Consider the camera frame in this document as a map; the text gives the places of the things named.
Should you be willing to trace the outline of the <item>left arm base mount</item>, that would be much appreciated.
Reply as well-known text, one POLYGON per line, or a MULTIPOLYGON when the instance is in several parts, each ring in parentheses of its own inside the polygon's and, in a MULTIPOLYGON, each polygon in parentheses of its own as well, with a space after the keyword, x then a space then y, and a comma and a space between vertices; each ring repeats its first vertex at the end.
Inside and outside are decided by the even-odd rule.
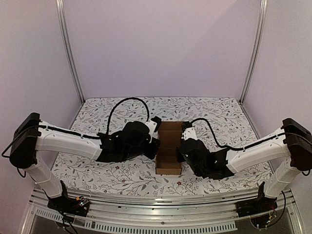
POLYGON ((54 209, 60 213, 67 213, 86 217, 89 212, 90 200, 83 196, 70 198, 60 196, 57 198, 48 197, 48 208, 54 209))

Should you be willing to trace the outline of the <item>brown cardboard box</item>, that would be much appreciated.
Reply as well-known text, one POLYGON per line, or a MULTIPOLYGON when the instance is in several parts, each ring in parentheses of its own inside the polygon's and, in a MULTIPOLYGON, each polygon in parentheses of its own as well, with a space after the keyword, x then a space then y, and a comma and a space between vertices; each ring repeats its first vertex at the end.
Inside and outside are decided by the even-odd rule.
POLYGON ((160 147, 156 155, 157 175, 180 175, 182 163, 177 160, 177 148, 182 139, 181 121, 164 121, 158 129, 160 147))

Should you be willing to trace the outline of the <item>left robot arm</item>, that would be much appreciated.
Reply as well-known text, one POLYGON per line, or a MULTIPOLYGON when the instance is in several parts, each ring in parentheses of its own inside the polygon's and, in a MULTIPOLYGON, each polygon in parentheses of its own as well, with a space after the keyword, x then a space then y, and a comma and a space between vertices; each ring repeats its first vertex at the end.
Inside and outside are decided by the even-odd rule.
POLYGON ((154 133, 160 125, 161 119, 153 117, 145 123, 128 122, 121 131, 111 135, 89 136, 53 126, 42 121, 38 113, 31 113, 15 130, 12 142, 1 155, 29 174, 46 195, 53 198, 53 203, 67 212, 73 204, 65 195, 66 187, 37 156, 38 151, 72 154, 104 163, 124 162, 140 155, 154 159, 160 146, 154 133))

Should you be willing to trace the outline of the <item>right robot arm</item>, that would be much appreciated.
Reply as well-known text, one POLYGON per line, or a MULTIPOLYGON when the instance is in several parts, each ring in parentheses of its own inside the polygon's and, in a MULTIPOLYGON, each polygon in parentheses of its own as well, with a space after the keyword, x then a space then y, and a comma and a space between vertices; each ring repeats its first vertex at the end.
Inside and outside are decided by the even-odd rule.
POLYGON ((219 180, 259 163, 284 158, 273 175, 259 187, 259 197, 252 202, 255 212, 261 213, 294 178, 312 169, 312 134, 291 118, 282 126, 255 142, 235 148, 217 144, 210 152, 197 138, 192 122, 182 123, 181 144, 177 148, 178 162, 186 162, 197 177, 219 180))

